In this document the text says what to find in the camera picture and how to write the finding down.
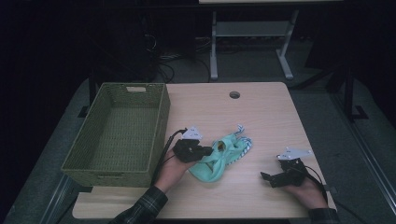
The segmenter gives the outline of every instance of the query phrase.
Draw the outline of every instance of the turquoise cloth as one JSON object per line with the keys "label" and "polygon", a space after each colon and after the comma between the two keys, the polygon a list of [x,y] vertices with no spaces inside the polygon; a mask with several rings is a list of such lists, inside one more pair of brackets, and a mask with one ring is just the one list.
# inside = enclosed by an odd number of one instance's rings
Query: turquoise cloth
{"label": "turquoise cloth", "polygon": [[196,178],[203,182],[215,182],[219,180],[227,165],[241,159],[251,148],[251,139],[237,137],[244,131],[242,125],[238,125],[238,132],[224,136],[213,143],[213,152],[210,156],[203,157],[190,168]]}

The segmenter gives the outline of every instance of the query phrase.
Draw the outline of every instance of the green woven basket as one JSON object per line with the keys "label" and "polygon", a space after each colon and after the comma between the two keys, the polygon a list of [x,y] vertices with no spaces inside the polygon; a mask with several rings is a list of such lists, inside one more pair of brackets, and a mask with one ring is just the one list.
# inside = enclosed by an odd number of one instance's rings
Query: green woven basket
{"label": "green woven basket", "polygon": [[149,187],[169,108],[165,84],[104,83],[62,171],[82,186]]}

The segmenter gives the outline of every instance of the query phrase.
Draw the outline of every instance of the sleeve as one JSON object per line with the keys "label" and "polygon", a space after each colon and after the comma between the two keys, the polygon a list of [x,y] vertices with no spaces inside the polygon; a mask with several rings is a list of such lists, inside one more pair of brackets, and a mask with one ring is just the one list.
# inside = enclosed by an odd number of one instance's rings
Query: sleeve
{"label": "sleeve", "polygon": [[317,208],[308,211],[312,224],[339,224],[337,211],[332,208]]}
{"label": "sleeve", "polygon": [[155,186],[150,187],[131,208],[117,215],[109,224],[150,223],[165,206],[168,198]]}

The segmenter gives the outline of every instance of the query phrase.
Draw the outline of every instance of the person's right hand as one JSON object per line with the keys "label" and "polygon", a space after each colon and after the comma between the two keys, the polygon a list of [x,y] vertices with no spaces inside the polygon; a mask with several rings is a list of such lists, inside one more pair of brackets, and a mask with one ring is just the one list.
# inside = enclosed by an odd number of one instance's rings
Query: person's right hand
{"label": "person's right hand", "polygon": [[288,185],[282,189],[294,195],[307,209],[329,207],[318,186],[307,177],[300,187]]}

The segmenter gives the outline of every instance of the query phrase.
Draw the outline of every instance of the person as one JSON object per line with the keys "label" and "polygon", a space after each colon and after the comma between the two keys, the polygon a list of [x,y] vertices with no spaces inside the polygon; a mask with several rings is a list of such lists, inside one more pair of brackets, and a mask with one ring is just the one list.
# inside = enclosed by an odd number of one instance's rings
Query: person
{"label": "person", "polygon": [[[168,201],[166,192],[175,186],[195,163],[196,161],[184,163],[175,157],[173,149],[169,150],[155,184],[139,198],[134,206],[117,215],[108,224],[150,223]],[[340,223],[336,211],[329,208],[321,191],[312,180],[306,178],[300,187],[289,185],[282,188],[294,195],[308,209],[312,224]]]}

